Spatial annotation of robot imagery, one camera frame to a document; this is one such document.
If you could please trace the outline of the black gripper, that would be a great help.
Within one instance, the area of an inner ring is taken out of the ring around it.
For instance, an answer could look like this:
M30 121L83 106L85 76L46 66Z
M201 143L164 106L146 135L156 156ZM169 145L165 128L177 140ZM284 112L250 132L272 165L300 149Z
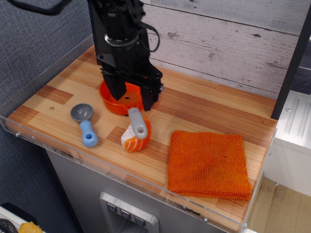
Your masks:
M107 34L105 41L111 47L114 65L103 63L104 81L115 100L119 100L126 92L125 83L140 87L144 111L150 111L163 91L162 73L150 61L147 29L134 31L131 38L113 39Z

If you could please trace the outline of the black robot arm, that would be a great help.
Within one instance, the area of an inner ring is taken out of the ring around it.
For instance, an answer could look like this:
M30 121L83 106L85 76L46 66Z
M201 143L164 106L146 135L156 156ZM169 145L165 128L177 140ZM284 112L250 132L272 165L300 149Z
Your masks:
M143 108L149 111L163 90L162 73L149 57L147 31L140 0L90 0L88 2L97 63L115 100L126 92L126 83L140 88Z

